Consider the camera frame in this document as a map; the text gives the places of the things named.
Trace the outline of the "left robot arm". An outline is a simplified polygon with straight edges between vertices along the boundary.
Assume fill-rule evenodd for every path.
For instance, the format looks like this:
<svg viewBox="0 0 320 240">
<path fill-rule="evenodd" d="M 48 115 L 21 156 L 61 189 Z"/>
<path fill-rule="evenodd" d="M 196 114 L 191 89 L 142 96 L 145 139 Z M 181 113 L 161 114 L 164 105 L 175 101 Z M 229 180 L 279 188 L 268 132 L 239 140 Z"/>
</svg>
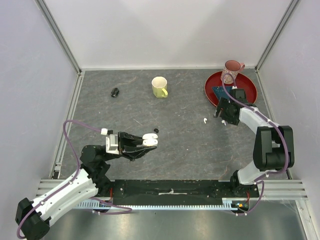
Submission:
<svg viewBox="0 0 320 240">
<path fill-rule="evenodd" d="M 111 181 L 106 176 L 107 161 L 126 158 L 134 161 L 158 145 L 158 135 L 147 133 L 136 136 L 127 132 L 105 134 L 104 145 L 86 145 L 74 173 L 47 193 L 29 200 L 22 199 L 17 206 L 15 221 L 19 239 L 40 240 L 64 214 L 84 200 L 106 196 Z"/>
</svg>

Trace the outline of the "white earbud charging case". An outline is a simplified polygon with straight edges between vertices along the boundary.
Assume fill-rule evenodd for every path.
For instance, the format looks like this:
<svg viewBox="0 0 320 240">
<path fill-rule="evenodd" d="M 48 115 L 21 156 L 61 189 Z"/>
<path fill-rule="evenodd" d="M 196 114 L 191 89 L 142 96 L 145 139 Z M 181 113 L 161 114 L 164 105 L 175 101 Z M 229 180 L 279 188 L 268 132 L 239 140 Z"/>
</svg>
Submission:
<svg viewBox="0 0 320 240">
<path fill-rule="evenodd" d="M 158 145 L 158 135 L 156 133 L 146 133 L 142 136 L 142 145 L 155 147 Z"/>
</svg>

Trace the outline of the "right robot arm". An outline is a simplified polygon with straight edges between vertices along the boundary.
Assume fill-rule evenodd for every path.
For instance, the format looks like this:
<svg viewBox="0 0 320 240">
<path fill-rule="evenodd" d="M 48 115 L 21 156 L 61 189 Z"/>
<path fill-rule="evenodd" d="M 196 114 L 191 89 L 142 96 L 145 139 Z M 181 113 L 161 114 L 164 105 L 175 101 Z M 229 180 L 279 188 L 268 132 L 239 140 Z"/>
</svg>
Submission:
<svg viewBox="0 0 320 240">
<path fill-rule="evenodd" d="M 224 93 L 228 97 L 220 98 L 214 116 L 221 117 L 223 124 L 243 123 L 255 134 L 252 161 L 230 178 L 230 193 L 240 197 L 247 186 L 294 166 L 294 134 L 290 126 L 273 122 L 249 103 L 244 89 L 232 87 Z"/>
</svg>

